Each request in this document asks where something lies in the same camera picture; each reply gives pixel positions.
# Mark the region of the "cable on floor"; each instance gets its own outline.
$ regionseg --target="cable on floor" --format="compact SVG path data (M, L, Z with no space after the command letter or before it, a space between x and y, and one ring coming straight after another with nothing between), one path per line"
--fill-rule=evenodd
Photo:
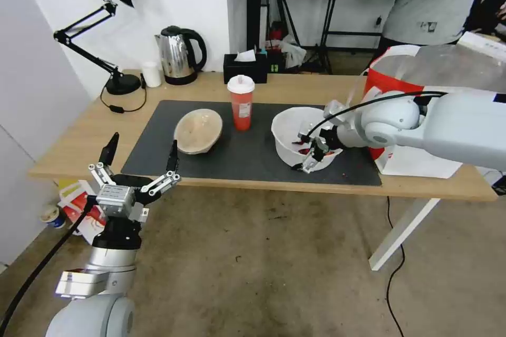
M387 201L387 211L386 211L386 215L388 217L388 223L390 224L390 227L393 229L394 228L394 225L392 224L392 220L390 220L390 196L387 196L386 197L386 201ZM399 266L392 272L392 274L390 275L390 279L388 280L388 285L386 287L386 304L388 305L388 310L390 311L390 315L392 315L392 318L394 319L395 321L395 325L397 325L397 329L399 329L399 333L402 337L404 337L404 333L402 332L402 329L401 329L401 326L399 325L399 322L397 321L397 318L395 317L395 314L394 314L394 311L392 311L392 307L390 306L390 286L392 285L392 279L394 277L394 275L397 273L397 271L399 271L402 267L402 265L404 264L404 262L406 261L406 255L404 254L404 247L402 246L401 244L401 252L402 252L402 260L401 260L401 263L399 264Z
M20 303L21 299L25 295L26 291L30 287L30 285L33 283L35 278L37 278L37 275L40 274L42 269L47 265L47 263L51 260L51 258L56 254L56 252L62 247L62 245L69 239L69 237L75 232L79 224L84 220L84 218L88 215L88 213L91 211L93 206L96 204L95 201L96 196L88 195L86 200L86 205L84 206L83 212L79 216L79 218L75 221L75 223L69 228L69 230L63 235L63 237L53 246L53 248L49 251L49 253L44 257L43 260L38 264L38 266L35 268L35 270L29 275L29 277L26 279L26 281L23 283L19 291L16 293L14 298L12 299L11 303L9 304L9 307L7 308L7 311L5 311L5 314L3 316L3 319L0 319L0 337L3 337L5 335L5 330L7 329L7 325L9 324L9 321L11 320L12 315L14 314L14 311L16 310L17 305Z

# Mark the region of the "light stand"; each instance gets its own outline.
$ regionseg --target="light stand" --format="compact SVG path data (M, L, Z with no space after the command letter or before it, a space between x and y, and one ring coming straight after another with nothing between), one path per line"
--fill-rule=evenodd
M121 1L133 7L132 0L121 0ZM87 16L84 16L82 19L76 21L75 23L67 26L65 29L61 29L55 32L53 36L56 41L72 49L79 55L85 57L87 60L93 62L98 67L106 70L110 74L110 78L105 85L107 92L109 92L111 95L125 95L134 92L141 86L141 81L139 80L139 78L136 77L135 75L123 74L118 70L118 66L106 62L90 54L85 49L75 45L72 42L72 39L76 38L77 36L81 35L87 30L99 25L105 20L113 17L116 14L116 7L117 7L116 3L112 2L111 0L107 0L105 1L105 4L102 5L99 9L90 13ZM87 19L95 16L96 14L100 13L101 11L106 11L108 13L107 16L104 16L103 18L94 22L93 24L84 27L78 27L78 25L80 25Z

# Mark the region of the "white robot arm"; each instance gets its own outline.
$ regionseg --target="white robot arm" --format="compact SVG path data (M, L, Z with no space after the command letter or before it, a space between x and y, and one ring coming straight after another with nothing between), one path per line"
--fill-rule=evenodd
M88 196L86 206L99 206L107 217L104 231L92 245L83 269L64 271L56 294L72 301L53 318L46 337L126 337L133 322L133 302L126 298L135 275L135 256L141 247L139 232L149 209L145 206L181 181L177 174L177 141L167 162L167 172L154 181L146 177L113 175L112 163L119 134L102 150L89 170L100 186Z
M310 130L301 128L299 137L311 140L312 147L297 169L311 172L329 150L400 145L452 161L506 170L505 94L471 91L430 97L391 91L368 103L347 112L344 105L331 101L324 117L335 125L332 130L308 137Z

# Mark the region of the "electric kettle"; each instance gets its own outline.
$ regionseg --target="electric kettle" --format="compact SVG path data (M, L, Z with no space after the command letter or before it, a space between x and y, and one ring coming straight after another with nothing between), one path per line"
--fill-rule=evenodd
M155 38L158 43L165 81L169 84L188 84L197 78L207 60L204 40L196 31L178 26L163 29ZM198 42L202 59L195 62L195 53L190 40Z

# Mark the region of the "white bowl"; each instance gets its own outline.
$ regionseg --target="white bowl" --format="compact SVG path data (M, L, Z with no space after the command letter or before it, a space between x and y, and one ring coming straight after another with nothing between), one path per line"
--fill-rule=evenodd
M311 107L289 108L278 113L274 117L270 130L272 131L274 140L276 141L276 152L283 162L289 166L302 162L305 155L300 154L299 150L302 148L309 148L310 144L297 145L292 142L299 140L297 133L299 132L302 122L310 122L313 125L316 125L321 120L323 120L323 111L318 108ZM330 129L332 127L332 123L326 122L315 130L311 136L317 136L322 128ZM342 150L336 150L334 154L324 156L322 161L313 168L313 171L322 170L329 166L329 164L332 163L334 158L341 151Z
M210 109L198 109L184 115L174 130L178 150L185 154L207 153L221 135L223 120Z

